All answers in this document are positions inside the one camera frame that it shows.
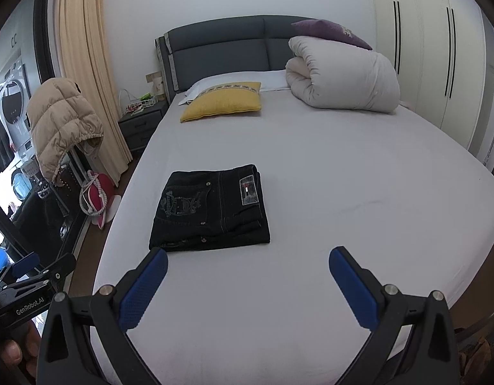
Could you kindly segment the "person's left hand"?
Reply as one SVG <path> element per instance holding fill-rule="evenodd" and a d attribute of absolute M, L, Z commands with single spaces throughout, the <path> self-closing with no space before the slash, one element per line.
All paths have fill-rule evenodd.
<path fill-rule="evenodd" d="M 10 339 L 0 348 L 0 357 L 8 370 L 13 370 L 25 360 L 25 368 L 33 377 L 37 377 L 37 360 L 41 345 L 41 336 L 33 321 L 20 327 L 19 340 Z"/>

